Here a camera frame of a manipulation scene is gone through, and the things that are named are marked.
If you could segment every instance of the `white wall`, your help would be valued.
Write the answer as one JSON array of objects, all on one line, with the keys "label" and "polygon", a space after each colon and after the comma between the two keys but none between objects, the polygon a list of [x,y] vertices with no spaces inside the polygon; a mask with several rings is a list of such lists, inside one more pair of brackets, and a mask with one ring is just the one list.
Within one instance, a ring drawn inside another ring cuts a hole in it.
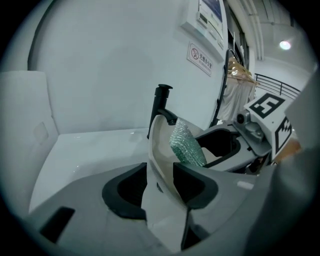
[{"label": "white wall", "polygon": [[[169,110],[208,128],[223,62],[213,63],[210,77],[187,60],[190,41],[213,56],[180,27],[186,2],[57,1],[32,66],[47,76],[59,133],[148,127],[158,84],[173,86]],[[226,50],[224,8],[222,18]]]},{"label": "white wall", "polygon": [[255,62],[255,73],[277,79],[300,91],[312,75],[295,65],[269,57]]},{"label": "white wall", "polygon": [[3,54],[0,72],[28,70],[28,56],[35,31],[52,1],[41,1],[24,19]]},{"label": "white wall", "polygon": [[52,118],[46,75],[0,73],[0,189],[11,212],[27,216],[39,172],[58,132]]}]

